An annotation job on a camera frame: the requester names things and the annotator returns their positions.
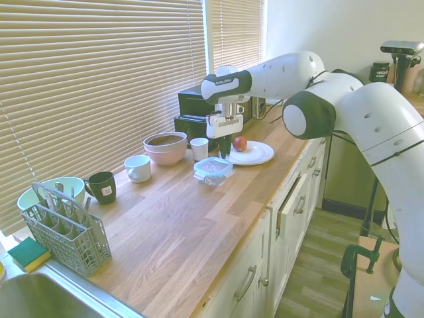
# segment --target wall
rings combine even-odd
[[[424,0],[268,0],[267,59],[310,50],[328,70],[368,77],[374,61],[392,60],[386,40],[424,41]]]

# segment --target black appliance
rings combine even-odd
[[[252,118],[252,98],[240,105],[244,107],[243,123]],[[201,96],[200,85],[193,86],[178,93],[180,116],[174,118],[175,130],[187,134],[188,147],[193,138],[207,138],[206,116],[215,110]],[[209,151],[218,147],[218,139],[209,139]]]

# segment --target white cabinet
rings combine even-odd
[[[197,317],[273,318],[316,206],[323,140],[308,143]]]
[[[231,318],[259,318],[264,317],[265,287],[261,283],[263,261],[261,260],[252,284],[244,297],[237,303]]]
[[[271,230],[275,234],[270,239],[272,276],[268,298],[271,300],[267,299],[266,317],[273,317],[277,310],[315,208],[325,149],[323,140],[308,144],[269,204],[276,221]]]
[[[312,214],[315,210],[315,206],[317,205],[317,199],[318,199],[318,191],[319,191],[319,184],[321,181],[321,174],[323,169],[323,162],[324,162],[324,152],[325,147],[321,146],[319,147],[318,153],[315,156],[315,164],[312,165],[308,169],[308,178],[309,178],[309,190],[308,190],[308,198],[307,198],[307,207],[306,207],[306,227],[309,224]]]
[[[298,175],[291,190],[278,209],[274,245],[274,307],[280,302],[288,276],[299,252],[305,232],[307,174]]]
[[[270,212],[264,210],[234,264],[209,296],[200,317],[256,318],[256,313],[264,310],[266,292],[261,281],[268,277],[269,231]]]
[[[296,189],[289,198],[287,205],[282,211],[282,227],[285,227],[285,237],[290,237],[289,255],[287,271],[290,274],[300,246],[305,236],[305,216],[306,216],[306,201],[307,201],[307,174],[303,174]]]

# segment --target sticker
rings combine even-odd
[[[386,305],[384,306],[384,313],[386,315],[390,314],[390,304],[389,301],[386,303]]]
[[[101,194],[103,194],[103,196],[105,197],[106,195],[112,194],[112,187],[108,186],[108,187],[104,187],[101,189]]]

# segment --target coffee machine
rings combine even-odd
[[[207,138],[207,116],[216,111],[216,105],[210,105],[202,98],[200,85],[179,92],[178,102],[180,104],[180,116],[174,118],[175,130],[186,133],[188,142],[193,138]],[[259,118],[265,110],[264,99],[252,97],[246,103],[239,105],[244,107],[244,125],[252,118]],[[218,140],[208,139],[209,151],[212,151],[218,146]]]

